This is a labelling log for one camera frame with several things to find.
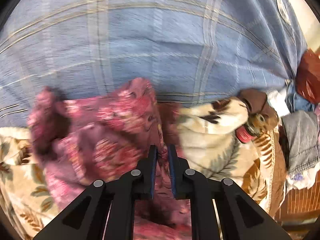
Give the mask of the pink floral garment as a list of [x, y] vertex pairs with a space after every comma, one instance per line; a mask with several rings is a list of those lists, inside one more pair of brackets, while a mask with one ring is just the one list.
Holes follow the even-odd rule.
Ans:
[[170, 185], [165, 123], [155, 91], [136, 78], [105, 96], [63, 100], [46, 87], [28, 117], [32, 151], [63, 210], [97, 179], [113, 181], [157, 147], [155, 195], [137, 202], [134, 239], [191, 239], [190, 204]]

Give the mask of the cream leaf pattern blanket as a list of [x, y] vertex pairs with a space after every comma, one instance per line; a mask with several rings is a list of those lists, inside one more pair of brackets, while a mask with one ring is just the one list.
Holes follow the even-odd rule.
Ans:
[[[198, 108], [183, 109], [174, 123], [173, 105], [161, 105], [168, 141], [177, 135], [178, 155], [207, 178], [229, 177], [274, 216], [284, 200], [285, 160], [273, 129], [260, 138], [242, 144], [234, 132], [205, 133], [207, 122]], [[71, 183], [71, 174], [49, 171], [40, 165], [31, 150], [30, 132], [22, 127], [1, 128], [1, 208], [22, 239], [32, 239], [73, 201], [89, 180]]]

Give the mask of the grey denim garment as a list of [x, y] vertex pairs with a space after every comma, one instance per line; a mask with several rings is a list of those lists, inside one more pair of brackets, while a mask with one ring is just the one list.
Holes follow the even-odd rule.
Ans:
[[303, 110], [281, 118], [289, 146], [288, 174], [314, 168], [319, 163], [319, 122], [313, 112]]

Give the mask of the red round container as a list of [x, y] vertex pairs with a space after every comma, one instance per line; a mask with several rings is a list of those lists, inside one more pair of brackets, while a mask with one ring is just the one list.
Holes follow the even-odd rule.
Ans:
[[246, 144], [266, 132], [266, 120], [261, 114], [253, 114], [248, 117], [246, 123], [235, 130], [237, 139]]

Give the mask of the blue plaid pillow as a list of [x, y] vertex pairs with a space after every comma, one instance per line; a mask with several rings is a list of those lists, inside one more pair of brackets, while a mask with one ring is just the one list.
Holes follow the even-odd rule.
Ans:
[[149, 79], [185, 106], [279, 89], [307, 49], [289, 0], [20, 0], [1, 23], [1, 126], [45, 86], [68, 99]]

